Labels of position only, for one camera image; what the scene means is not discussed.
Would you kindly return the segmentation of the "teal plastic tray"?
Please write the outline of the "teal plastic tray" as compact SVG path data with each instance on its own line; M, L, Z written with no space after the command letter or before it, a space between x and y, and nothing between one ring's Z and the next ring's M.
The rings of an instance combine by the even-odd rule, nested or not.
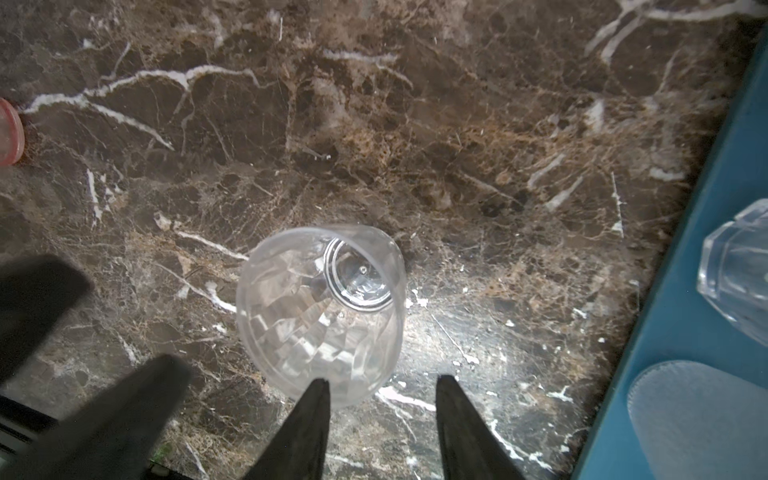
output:
M696 290L705 237L766 195L767 33L762 31L572 478L652 478L631 425L627 399L635 378L657 363L693 360L766 386L766 347L728 325Z

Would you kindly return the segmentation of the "frosted grey cup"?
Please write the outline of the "frosted grey cup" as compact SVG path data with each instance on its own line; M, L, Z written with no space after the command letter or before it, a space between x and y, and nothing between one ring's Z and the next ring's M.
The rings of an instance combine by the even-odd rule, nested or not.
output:
M708 365L668 361L642 372L627 400L657 479L765 479L767 389Z

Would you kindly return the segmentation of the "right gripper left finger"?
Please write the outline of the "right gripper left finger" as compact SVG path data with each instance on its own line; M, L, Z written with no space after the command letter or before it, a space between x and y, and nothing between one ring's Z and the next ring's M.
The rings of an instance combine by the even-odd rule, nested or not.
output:
M321 479L330 403L329 382L313 380L244 479Z

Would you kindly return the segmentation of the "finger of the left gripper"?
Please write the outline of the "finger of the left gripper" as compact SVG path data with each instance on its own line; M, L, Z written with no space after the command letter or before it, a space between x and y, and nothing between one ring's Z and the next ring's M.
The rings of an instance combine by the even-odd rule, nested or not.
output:
M5 467L5 477L141 478L190 378L174 356L146 362L40 436Z
M1 266L1 381L43 343L61 317L92 289L68 262L39 255Z

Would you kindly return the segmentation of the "pink plastic cup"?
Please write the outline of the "pink plastic cup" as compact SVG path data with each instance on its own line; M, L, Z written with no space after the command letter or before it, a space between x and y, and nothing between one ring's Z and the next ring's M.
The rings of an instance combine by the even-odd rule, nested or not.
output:
M6 99L0 99L1 104L1 165L10 166L17 163L25 149L25 133L16 108Z

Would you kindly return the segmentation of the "clear textured cup front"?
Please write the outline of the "clear textured cup front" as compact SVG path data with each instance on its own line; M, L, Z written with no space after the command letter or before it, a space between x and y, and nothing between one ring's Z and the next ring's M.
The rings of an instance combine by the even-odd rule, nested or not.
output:
M404 258L365 225L289 229L261 241L236 291L240 339L266 382L297 400L315 379L334 409L391 378L406 318Z

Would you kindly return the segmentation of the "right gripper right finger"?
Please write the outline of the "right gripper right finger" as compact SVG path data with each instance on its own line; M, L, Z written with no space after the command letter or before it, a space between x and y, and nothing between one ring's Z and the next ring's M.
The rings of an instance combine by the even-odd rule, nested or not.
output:
M436 423L445 479L524 479L450 375L436 382Z

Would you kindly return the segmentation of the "tall clear textured cup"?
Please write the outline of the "tall clear textured cup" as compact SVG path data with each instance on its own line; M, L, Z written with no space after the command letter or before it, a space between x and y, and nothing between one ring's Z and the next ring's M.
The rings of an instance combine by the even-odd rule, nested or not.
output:
M767 344L767 201L760 199L703 241L697 291L734 328Z

